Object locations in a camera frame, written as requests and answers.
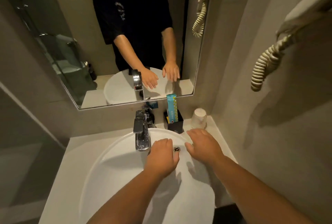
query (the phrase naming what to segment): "countertop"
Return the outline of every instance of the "countertop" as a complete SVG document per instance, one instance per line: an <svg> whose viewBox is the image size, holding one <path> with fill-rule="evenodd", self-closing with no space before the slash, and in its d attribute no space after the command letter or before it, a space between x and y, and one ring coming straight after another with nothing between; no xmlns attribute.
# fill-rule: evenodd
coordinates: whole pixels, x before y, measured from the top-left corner
<svg viewBox="0 0 332 224"><path fill-rule="evenodd" d="M158 124L157 128L164 129L164 124ZM183 129L185 132L181 135L188 142L191 142L186 133L187 130L191 129L190 119L184 121ZM236 162L211 116L207 117L206 130L218 141L224 154ZM39 224L78 223L81 193L85 179L94 162L107 147L131 132L132 129L130 128L71 138ZM216 207L232 204L233 202L225 188L209 169L208 171L215 192Z"/></svg>

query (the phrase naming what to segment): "hand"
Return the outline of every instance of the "hand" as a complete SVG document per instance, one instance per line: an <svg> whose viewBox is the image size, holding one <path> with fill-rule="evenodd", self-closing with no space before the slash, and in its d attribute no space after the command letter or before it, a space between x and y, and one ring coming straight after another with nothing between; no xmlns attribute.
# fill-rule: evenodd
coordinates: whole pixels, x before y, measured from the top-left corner
<svg viewBox="0 0 332 224"><path fill-rule="evenodd" d="M194 159L214 167L220 159L225 157L217 140L206 130L192 129L187 133L193 141L193 145L187 142L185 146Z"/></svg>
<svg viewBox="0 0 332 224"><path fill-rule="evenodd" d="M150 87L150 89L156 88L158 85L158 76L147 68L141 69L139 71L141 72L142 82L145 87Z"/></svg>
<svg viewBox="0 0 332 224"><path fill-rule="evenodd" d="M179 160L179 152L173 156L173 140L161 139L153 143L144 170L164 179L175 170Z"/></svg>
<svg viewBox="0 0 332 224"><path fill-rule="evenodd" d="M163 77L167 74L167 79L176 82L180 79L180 70L175 61L167 61L163 68Z"/></svg>

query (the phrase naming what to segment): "mirror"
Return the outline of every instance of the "mirror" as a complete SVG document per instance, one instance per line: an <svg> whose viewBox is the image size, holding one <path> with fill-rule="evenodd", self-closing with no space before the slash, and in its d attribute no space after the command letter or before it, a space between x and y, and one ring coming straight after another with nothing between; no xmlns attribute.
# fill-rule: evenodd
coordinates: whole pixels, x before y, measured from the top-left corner
<svg viewBox="0 0 332 224"><path fill-rule="evenodd" d="M79 109L193 94L209 0L9 0Z"/></svg>

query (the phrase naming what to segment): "black t-shirt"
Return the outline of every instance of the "black t-shirt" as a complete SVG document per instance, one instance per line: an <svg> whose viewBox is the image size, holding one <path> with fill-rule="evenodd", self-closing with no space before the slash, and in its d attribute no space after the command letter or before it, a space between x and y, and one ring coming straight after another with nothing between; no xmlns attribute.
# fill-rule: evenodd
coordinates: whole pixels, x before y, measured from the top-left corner
<svg viewBox="0 0 332 224"><path fill-rule="evenodd" d="M114 39L125 35L144 66L162 69L161 32L172 27L168 0L93 0L106 44L113 44L119 71L130 69Z"/></svg>

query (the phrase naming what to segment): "white cup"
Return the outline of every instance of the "white cup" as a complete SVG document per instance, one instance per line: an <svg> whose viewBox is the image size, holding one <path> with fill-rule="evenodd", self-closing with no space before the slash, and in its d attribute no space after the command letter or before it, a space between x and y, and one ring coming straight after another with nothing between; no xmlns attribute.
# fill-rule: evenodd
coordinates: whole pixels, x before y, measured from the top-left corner
<svg viewBox="0 0 332 224"><path fill-rule="evenodd" d="M193 117L191 118L191 127L194 129L200 128L205 129L206 127L206 111L202 108L198 108L193 113Z"/></svg>

